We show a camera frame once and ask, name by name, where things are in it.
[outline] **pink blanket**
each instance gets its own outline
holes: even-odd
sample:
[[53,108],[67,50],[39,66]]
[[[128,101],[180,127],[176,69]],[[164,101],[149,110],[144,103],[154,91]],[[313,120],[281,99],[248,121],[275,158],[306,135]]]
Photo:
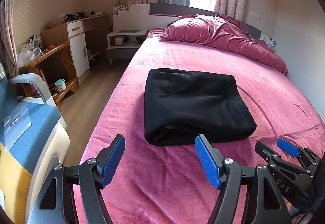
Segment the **pink blanket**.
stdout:
[[[157,147],[144,139],[146,78],[150,69],[160,67],[230,74],[236,78],[257,129],[245,140],[212,144],[225,157],[246,166],[265,163],[254,150],[255,143],[262,141],[287,161],[295,162],[277,148],[279,137],[322,155],[324,123],[282,73],[239,54],[151,37],[135,54],[114,90],[81,160],[96,157],[116,134],[126,138],[126,149],[112,183],[102,190],[114,224],[206,224],[217,200],[218,190],[209,184],[194,145]],[[75,186],[74,191],[80,223],[86,224],[79,187]],[[236,224],[241,221],[244,201],[243,188]]]
[[160,39],[197,43],[238,53],[288,74],[285,62],[276,53],[251,40],[235,24],[220,17],[198,15],[178,20],[164,30]]

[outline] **black fabric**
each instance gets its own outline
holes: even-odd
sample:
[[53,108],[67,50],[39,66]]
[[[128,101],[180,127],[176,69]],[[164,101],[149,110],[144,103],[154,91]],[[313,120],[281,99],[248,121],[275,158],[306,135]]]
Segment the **black fabric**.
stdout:
[[256,123],[232,75],[177,69],[149,71],[144,93],[145,139],[152,145],[194,144],[249,137]]

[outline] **blue gripper pad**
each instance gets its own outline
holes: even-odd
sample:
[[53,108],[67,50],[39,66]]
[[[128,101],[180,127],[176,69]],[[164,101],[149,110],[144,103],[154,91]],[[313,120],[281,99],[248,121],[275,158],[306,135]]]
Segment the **blue gripper pad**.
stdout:
[[277,146],[291,157],[298,157],[300,155],[298,147],[283,138],[277,140]]
[[105,188],[106,185],[110,184],[113,176],[116,172],[117,166],[122,158],[122,155],[125,150],[125,138],[121,137],[118,139],[114,148],[108,156],[108,159],[105,161],[103,168],[101,170],[101,180],[99,182],[102,188]]
[[219,179],[219,168],[199,136],[195,138],[195,149],[209,183],[214,185],[215,188],[220,189],[221,181]]

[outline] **wooden floor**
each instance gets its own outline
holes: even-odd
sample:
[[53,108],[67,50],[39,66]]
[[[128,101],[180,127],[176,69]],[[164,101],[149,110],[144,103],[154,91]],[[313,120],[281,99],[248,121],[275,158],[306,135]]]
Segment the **wooden floor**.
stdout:
[[61,114],[67,124],[70,147],[64,165],[78,165],[98,119],[129,60],[112,64],[102,59],[91,68],[91,74],[76,93],[61,101]]

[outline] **small bucket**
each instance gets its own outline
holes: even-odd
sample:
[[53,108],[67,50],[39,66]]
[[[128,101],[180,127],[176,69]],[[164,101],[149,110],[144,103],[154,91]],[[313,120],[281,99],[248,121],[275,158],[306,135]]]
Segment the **small bucket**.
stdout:
[[64,79],[61,79],[61,80],[58,80],[57,82],[55,82],[55,87],[58,92],[64,91],[66,89]]

